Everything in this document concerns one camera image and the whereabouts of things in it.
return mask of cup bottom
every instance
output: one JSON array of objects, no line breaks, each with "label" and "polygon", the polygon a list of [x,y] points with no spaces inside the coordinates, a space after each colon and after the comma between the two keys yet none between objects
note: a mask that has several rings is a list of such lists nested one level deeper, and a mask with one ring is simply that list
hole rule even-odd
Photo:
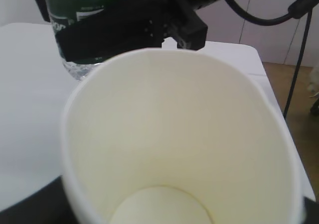
[{"label": "cup bottom", "polygon": [[213,224],[205,207],[192,195],[173,187],[136,191],[115,210],[110,224]]}]

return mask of white paper cup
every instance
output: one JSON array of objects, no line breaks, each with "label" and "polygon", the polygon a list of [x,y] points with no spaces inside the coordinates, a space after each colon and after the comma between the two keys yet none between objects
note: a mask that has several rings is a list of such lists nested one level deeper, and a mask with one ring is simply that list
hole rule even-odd
[{"label": "white paper cup", "polygon": [[67,196],[83,224],[189,220],[189,209],[214,224],[300,224],[299,167],[282,122],[254,82],[212,57],[122,54],[65,108]]}]

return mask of cup rim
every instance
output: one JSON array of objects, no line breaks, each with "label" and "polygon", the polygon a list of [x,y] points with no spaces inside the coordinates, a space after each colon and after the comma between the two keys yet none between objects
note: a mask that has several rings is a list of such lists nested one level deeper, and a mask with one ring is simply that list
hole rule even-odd
[{"label": "cup rim", "polygon": [[134,50],[126,53],[122,53],[120,55],[117,55],[107,61],[105,61],[103,64],[101,64],[99,67],[94,69],[86,79],[84,79],[72,92],[71,96],[69,97],[65,108],[62,113],[62,119],[61,119],[61,125],[60,125],[60,138],[61,138],[61,156],[62,156],[62,181],[63,185],[66,189],[66,195],[69,200],[74,200],[74,203],[71,201],[71,206],[78,207],[78,210],[81,212],[81,216],[83,216],[85,219],[89,221],[89,223],[92,224],[105,224],[108,223],[107,220],[103,220],[102,217],[97,213],[97,211],[94,210],[93,205],[90,204],[90,201],[85,197],[84,192],[82,191],[82,188],[80,186],[80,182],[78,181],[78,178],[76,176],[75,169],[73,167],[73,164],[71,162],[71,155],[70,155],[70,149],[67,141],[67,123],[69,120],[69,110],[72,108],[73,101],[76,99],[78,94],[81,92],[81,90],[91,81],[93,80],[100,70],[104,69],[105,67],[111,65],[112,63],[121,60],[123,58],[127,58],[130,56],[135,56],[137,54],[143,54],[148,52],[157,52],[157,53],[191,53],[196,56],[205,56],[211,60],[215,60],[219,63],[222,63],[231,69],[235,70],[242,76],[244,76],[248,82],[257,89],[259,92],[263,102],[266,104],[268,109],[270,110],[270,113],[272,114],[275,123],[277,124],[278,128],[281,131],[282,137],[284,139],[284,145],[286,146],[286,149],[288,151],[288,158],[290,162],[290,167],[292,170],[292,180],[293,183],[293,204],[291,207],[291,213],[290,213],[290,222],[289,224],[300,224],[302,219],[302,214],[304,210],[303,205],[303,195],[302,195],[302,182],[301,182],[301,174],[300,174],[300,167],[299,167],[299,161],[296,154],[296,151],[293,150],[293,147],[291,145],[294,144],[294,141],[290,135],[290,132],[288,130],[288,127],[282,117],[280,117],[277,114],[277,111],[267,98],[265,92],[262,90],[260,85],[254,81],[252,78],[250,78],[247,74],[240,71],[238,68],[233,67],[229,64],[227,64],[224,61],[221,61],[217,58],[214,58],[212,56],[198,53],[195,51],[190,50],[164,50],[161,48],[145,48],[145,49],[139,49]]}]

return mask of black surface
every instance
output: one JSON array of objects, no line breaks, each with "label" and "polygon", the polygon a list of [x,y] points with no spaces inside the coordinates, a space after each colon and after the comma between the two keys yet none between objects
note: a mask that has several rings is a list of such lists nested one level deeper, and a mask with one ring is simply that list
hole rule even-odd
[{"label": "black surface", "polygon": [[0,224],[78,224],[66,199],[61,177],[29,198],[0,212]]}]

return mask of white wall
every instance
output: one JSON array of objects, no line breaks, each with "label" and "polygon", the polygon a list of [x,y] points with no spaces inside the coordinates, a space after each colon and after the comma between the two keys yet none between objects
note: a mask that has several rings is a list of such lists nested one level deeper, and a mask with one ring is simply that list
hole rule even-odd
[{"label": "white wall", "polygon": [[[247,10],[249,0],[236,0]],[[197,12],[208,25],[207,40],[239,43],[244,19],[240,18],[224,0],[219,0]]]},{"label": "white wall", "polygon": [[[250,0],[248,12],[261,18],[275,18],[287,13],[295,0]],[[245,22],[242,44],[255,47],[262,61],[284,63],[294,37],[298,21],[291,19],[283,24],[264,27]]]},{"label": "white wall", "polygon": [[34,0],[0,0],[0,26],[12,22],[46,24]]}]

